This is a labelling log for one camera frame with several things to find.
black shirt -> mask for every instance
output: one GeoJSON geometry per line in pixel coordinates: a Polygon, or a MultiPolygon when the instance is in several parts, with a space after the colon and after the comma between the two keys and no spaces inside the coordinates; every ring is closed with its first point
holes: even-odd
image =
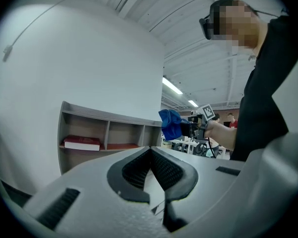
{"type": "Polygon", "coordinates": [[[288,132],[272,95],[298,60],[298,34],[292,27],[288,16],[273,19],[268,24],[265,41],[240,103],[231,160],[246,161],[251,151],[266,147],[288,132]]]}

ceiling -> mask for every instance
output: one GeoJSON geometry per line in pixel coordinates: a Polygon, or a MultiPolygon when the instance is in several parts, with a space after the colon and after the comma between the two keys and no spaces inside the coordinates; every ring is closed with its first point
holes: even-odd
{"type": "MultiPolygon", "coordinates": [[[[209,14],[214,0],[92,0],[119,16],[134,20],[165,46],[163,74],[183,95],[163,85],[161,103],[177,111],[211,104],[213,109],[238,108],[255,61],[232,54],[205,39],[199,19],[209,14]]],[[[243,0],[256,10],[280,15],[279,0],[243,0]]],[[[272,17],[260,14],[269,22],[272,17]]]]}

person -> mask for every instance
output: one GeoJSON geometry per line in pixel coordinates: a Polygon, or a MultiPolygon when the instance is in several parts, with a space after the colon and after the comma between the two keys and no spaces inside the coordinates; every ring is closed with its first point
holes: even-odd
{"type": "Polygon", "coordinates": [[[283,15],[266,23],[240,0],[214,2],[210,21],[217,39],[250,49],[256,55],[255,68],[240,102],[238,128],[209,121],[205,131],[205,137],[233,150],[231,160],[246,161],[253,150],[265,148],[288,132],[272,95],[298,60],[296,24],[283,15]]]}
{"type": "MultiPolygon", "coordinates": [[[[215,113],[215,117],[213,117],[212,120],[213,120],[214,122],[220,122],[220,115],[217,114],[217,113],[215,113]]],[[[207,148],[209,149],[209,148],[211,147],[211,149],[213,150],[214,155],[215,155],[215,157],[216,157],[217,154],[218,154],[218,152],[219,152],[219,148],[220,148],[220,147],[219,147],[219,143],[217,143],[214,139],[212,139],[212,138],[210,137],[210,144],[211,144],[211,145],[207,144],[207,148]]]]}
{"type": "Polygon", "coordinates": [[[237,120],[234,118],[232,113],[227,115],[227,119],[230,121],[229,127],[230,128],[237,128],[237,120]]]}

blue cloth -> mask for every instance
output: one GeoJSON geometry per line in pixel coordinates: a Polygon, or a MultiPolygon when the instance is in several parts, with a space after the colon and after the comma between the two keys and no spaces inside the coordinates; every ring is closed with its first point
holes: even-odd
{"type": "Polygon", "coordinates": [[[161,130],[165,140],[173,140],[182,136],[180,126],[182,119],[177,111],[163,109],[159,111],[159,115],[162,120],[161,130]]]}

ceiling light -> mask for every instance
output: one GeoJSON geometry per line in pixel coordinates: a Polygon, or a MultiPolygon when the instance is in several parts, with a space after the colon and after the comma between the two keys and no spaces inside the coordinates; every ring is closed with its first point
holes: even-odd
{"type": "Polygon", "coordinates": [[[194,107],[198,107],[198,105],[195,104],[194,101],[189,101],[194,107]]]}
{"type": "Polygon", "coordinates": [[[163,84],[165,84],[167,87],[171,88],[173,91],[175,91],[177,94],[183,94],[178,88],[176,88],[169,80],[167,80],[165,77],[162,79],[163,84]]]}

